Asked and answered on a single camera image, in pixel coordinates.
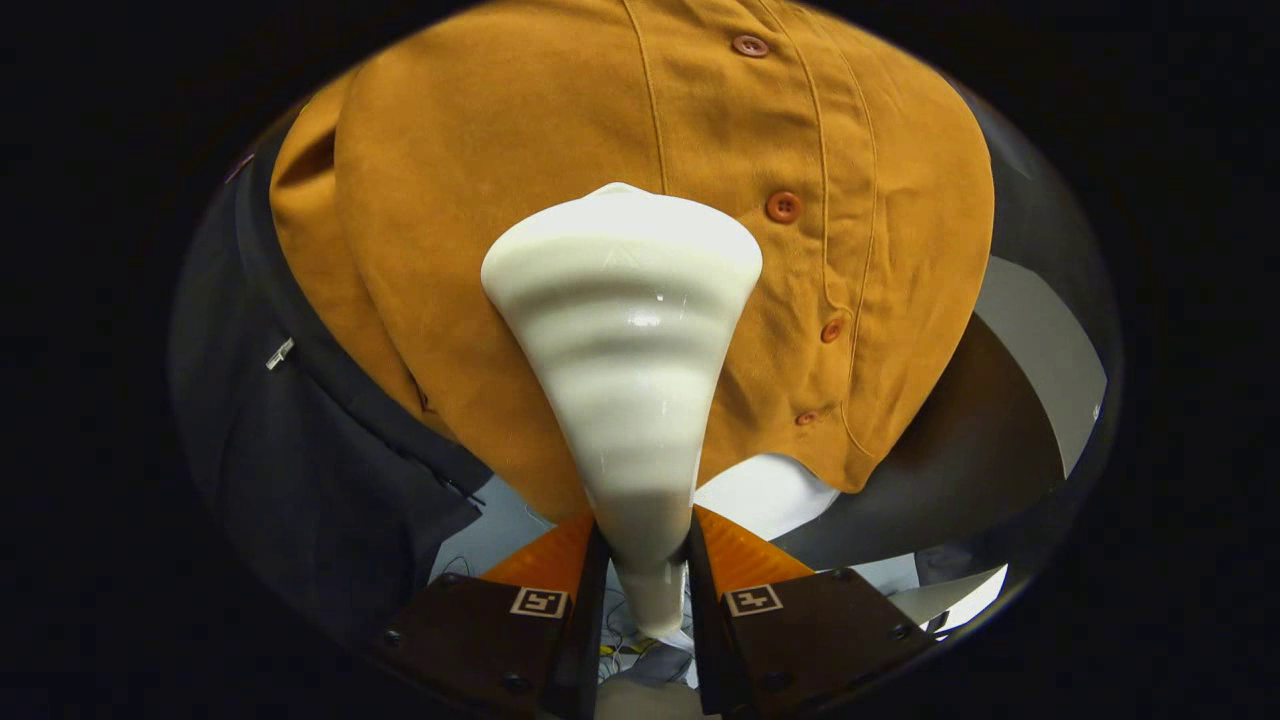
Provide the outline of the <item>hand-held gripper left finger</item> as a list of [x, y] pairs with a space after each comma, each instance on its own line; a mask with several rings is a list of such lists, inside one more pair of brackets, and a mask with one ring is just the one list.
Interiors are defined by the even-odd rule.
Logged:
[[479, 577], [443, 573], [384, 630], [383, 662], [466, 719], [590, 719], [609, 560], [584, 515]]

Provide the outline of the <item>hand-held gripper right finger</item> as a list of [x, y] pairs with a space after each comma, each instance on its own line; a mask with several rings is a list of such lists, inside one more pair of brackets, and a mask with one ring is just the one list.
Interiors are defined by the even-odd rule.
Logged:
[[833, 717], [936, 638], [856, 571], [815, 571], [695, 506], [685, 546], [701, 711]]

